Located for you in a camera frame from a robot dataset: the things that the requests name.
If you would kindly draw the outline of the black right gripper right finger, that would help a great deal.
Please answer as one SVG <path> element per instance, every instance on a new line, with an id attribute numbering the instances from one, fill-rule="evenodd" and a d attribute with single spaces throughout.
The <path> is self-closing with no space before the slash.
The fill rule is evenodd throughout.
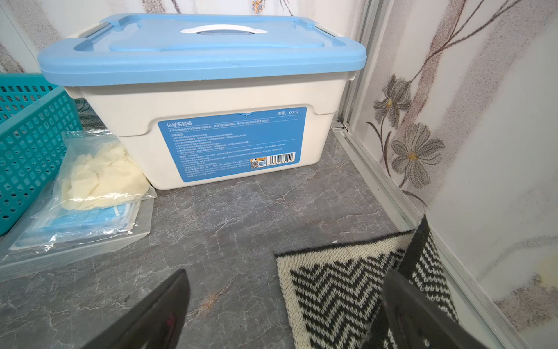
<path id="1" fill-rule="evenodd" d="M 382 304 L 399 348 L 484 348 L 397 270 L 388 270 Z"/>

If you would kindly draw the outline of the black white knitted scarf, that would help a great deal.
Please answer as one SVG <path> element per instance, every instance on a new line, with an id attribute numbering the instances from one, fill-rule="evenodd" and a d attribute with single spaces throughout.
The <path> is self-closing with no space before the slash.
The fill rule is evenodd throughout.
<path id="1" fill-rule="evenodd" d="M 392 269 L 459 320 L 425 218 L 409 231 L 278 254 L 276 263 L 296 348 L 396 348 L 382 305 Z"/>

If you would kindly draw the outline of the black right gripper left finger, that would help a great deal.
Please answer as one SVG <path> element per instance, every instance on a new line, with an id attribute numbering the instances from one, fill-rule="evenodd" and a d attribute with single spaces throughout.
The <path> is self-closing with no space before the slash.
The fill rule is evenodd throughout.
<path id="1" fill-rule="evenodd" d="M 186 270 L 175 271 L 85 348 L 175 348 L 190 302 Z"/>

